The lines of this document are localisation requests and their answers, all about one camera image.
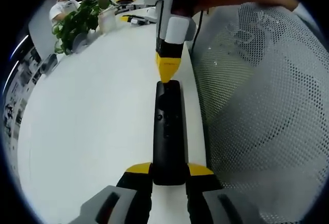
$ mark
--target wall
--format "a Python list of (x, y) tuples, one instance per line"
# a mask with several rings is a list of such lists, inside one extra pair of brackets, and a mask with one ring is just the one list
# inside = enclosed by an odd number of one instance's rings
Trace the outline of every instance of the wall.
[[(10, 83), (10, 86), (8, 88), (6, 97), (5, 97), (5, 105), (9, 104), (10, 106), (15, 108), (14, 102), (18, 100), (18, 95), (20, 92), (22, 92), (22, 86), (19, 84), (19, 77), (20, 74), (17, 72), (14, 78), (12, 79), (12, 82)], [(17, 143), (18, 140), (14, 139), (14, 124), (15, 122), (13, 119), (9, 119), (7, 115), (7, 111), (4, 109), (4, 116), (8, 119), (7, 126), (11, 128), (10, 134), (11, 137), (9, 137), (9, 131), (5, 129), (4, 132), (4, 148), (5, 152), (7, 154), (8, 162), (9, 162), (9, 169), (14, 175), (14, 180), (18, 183), (19, 185), (19, 174), (18, 174), (18, 166), (17, 166)]]
[(45, 0), (35, 12), (28, 27), (37, 52), (41, 59), (54, 53), (56, 37), (51, 33), (49, 11), (57, 0)]

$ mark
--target white table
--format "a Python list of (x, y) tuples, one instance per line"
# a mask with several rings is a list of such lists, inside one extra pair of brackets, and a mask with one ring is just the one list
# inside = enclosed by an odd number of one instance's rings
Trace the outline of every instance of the white table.
[[(155, 25), (121, 24), (42, 76), (21, 123), (22, 189), (45, 223), (66, 224), (80, 206), (152, 161)], [(206, 164), (199, 100), (187, 48), (173, 79), (184, 91), (189, 161)], [(185, 186), (154, 186), (149, 223), (189, 223)]]

